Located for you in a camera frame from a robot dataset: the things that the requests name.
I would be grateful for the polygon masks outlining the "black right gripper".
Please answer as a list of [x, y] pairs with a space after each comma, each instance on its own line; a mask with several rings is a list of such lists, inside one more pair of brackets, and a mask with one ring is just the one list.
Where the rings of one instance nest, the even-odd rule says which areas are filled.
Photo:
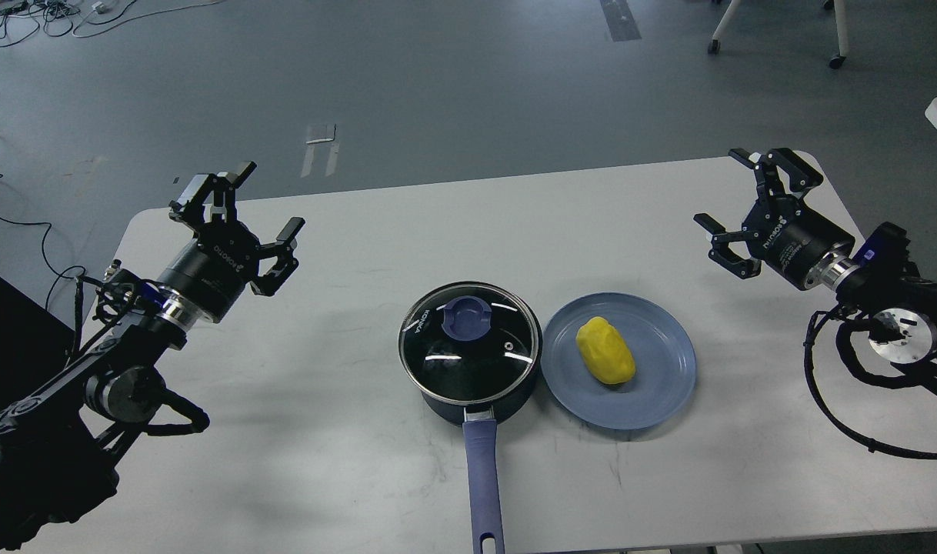
[[[693, 221], [710, 235], [710, 259], [739, 279], [759, 275], [764, 262], [799, 290], [816, 286], [818, 265], [831, 253], [848, 255], [853, 246], [852, 234], [803, 202], [822, 185], [823, 174], [788, 148], [764, 154], [735, 148], [729, 157], [753, 172], [757, 201], [744, 230], [735, 232], [707, 213], [694, 214]], [[745, 242], [752, 257], [733, 252], [730, 245], [737, 242]]]

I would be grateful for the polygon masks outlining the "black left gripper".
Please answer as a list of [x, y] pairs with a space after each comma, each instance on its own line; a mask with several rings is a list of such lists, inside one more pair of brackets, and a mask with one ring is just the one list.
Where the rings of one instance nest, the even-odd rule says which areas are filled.
[[[291, 217], [267, 245], [261, 245], [247, 225], [237, 223], [235, 193], [257, 167], [249, 161], [237, 172], [198, 173], [169, 203], [171, 221], [204, 227], [194, 232], [158, 281], [193, 302], [213, 323], [226, 316], [247, 284], [255, 295], [272, 297], [299, 267], [294, 249], [303, 218]], [[266, 259], [274, 259], [274, 265], [257, 276], [260, 260]]]

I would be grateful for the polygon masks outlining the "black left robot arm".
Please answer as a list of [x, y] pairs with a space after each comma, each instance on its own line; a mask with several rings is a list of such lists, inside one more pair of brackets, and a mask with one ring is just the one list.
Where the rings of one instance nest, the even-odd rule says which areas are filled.
[[195, 175], [169, 213], [193, 239], [158, 279], [116, 260], [90, 280], [103, 326], [86, 342], [80, 312], [64, 324], [0, 276], [0, 551], [112, 497], [115, 466], [139, 436], [208, 428], [155, 366], [196, 322], [220, 322], [246, 287], [271, 297], [296, 270], [303, 219], [271, 243], [238, 220], [235, 193], [254, 169]]

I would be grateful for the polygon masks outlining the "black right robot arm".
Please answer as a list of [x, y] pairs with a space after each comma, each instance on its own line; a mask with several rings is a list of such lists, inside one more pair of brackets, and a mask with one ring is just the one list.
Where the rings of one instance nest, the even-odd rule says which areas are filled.
[[937, 398], [937, 282], [909, 259], [907, 232], [883, 223], [856, 249], [853, 237], [806, 203], [823, 175], [792, 149], [730, 158], [753, 173], [756, 197], [736, 231], [711, 215], [696, 223], [710, 235], [708, 256], [739, 279], [771, 268], [800, 291], [824, 286], [834, 308], [811, 315], [803, 340], [803, 372], [811, 397], [835, 428], [870, 452], [937, 462], [937, 452], [900, 448], [853, 430], [835, 417], [815, 379], [820, 332], [837, 322], [835, 350], [858, 381], [899, 390], [921, 387]]

